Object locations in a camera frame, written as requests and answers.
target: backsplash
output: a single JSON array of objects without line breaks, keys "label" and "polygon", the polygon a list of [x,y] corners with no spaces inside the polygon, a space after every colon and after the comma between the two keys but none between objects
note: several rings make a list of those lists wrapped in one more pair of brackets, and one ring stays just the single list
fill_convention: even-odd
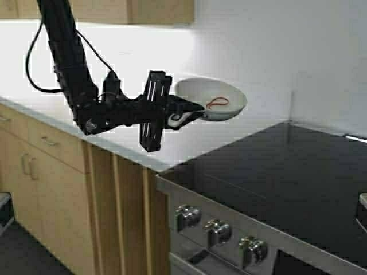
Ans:
[{"label": "backsplash", "polygon": [[[80,23],[78,28],[122,79],[126,71],[147,74],[150,69],[220,78],[244,91],[248,108],[261,110],[264,118],[291,115],[363,133],[367,132],[362,119],[367,102],[364,2],[197,0],[192,26]],[[37,25],[38,21],[0,22],[0,33],[7,38],[0,45],[0,72],[8,87],[11,82],[28,85],[19,70]],[[32,55],[32,75],[40,85],[54,87],[47,40],[43,31]],[[92,77],[101,86],[107,71],[85,48]],[[123,79],[127,94],[142,91],[143,84]]]}]

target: stove knob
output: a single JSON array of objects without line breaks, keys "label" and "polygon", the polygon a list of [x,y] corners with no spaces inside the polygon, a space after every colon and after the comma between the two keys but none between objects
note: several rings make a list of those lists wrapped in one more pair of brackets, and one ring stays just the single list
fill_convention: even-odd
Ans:
[{"label": "stove knob", "polygon": [[201,219],[201,211],[198,208],[182,205],[176,210],[175,229],[180,232],[185,228],[191,228],[198,225]]},{"label": "stove knob", "polygon": [[208,234],[208,249],[225,244],[232,236],[231,226],[219,219],[209,221],[204,229]]},{"label": "stove knob", "polygon": [[268,254],[268,245],[254,237],[246,237],[239,241],[240,266],[242,269],[263,262]]}]

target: black cooktop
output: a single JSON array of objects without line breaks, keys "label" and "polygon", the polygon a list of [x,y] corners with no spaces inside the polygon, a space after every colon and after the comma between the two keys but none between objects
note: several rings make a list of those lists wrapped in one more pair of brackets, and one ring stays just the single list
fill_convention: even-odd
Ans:
[{"label": "black cooktop", "polygon": [[177,166],[170,179],[367,268],[356,222],[367,144],[281,123]]}]

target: upper cabinet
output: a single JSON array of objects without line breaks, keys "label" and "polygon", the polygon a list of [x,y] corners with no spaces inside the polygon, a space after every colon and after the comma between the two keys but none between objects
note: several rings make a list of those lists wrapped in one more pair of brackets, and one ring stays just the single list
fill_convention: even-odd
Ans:
[{"label": "upper cabinet", "polygon": [[[80,22],[170,25],[194,21],[194,0],[69,1]],[[40,17],[36,0],[17,0],[17,3],[21,19]]]},{"label": "upper cabinet", "polygon": [[0,0],[0,19],[18,18],[16,0]]},{"label": "upper cabinet", "polygon": [[18,14],[20,19],[41,18],[37,0],[15,0],[18,4]]}]

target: floor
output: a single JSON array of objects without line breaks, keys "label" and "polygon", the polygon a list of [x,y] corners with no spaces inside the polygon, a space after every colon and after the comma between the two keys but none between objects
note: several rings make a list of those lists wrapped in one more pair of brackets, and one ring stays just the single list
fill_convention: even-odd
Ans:
[{"label": "floor", "polygon": [[72,275],[17,223],[0,237],[0,274]]}]

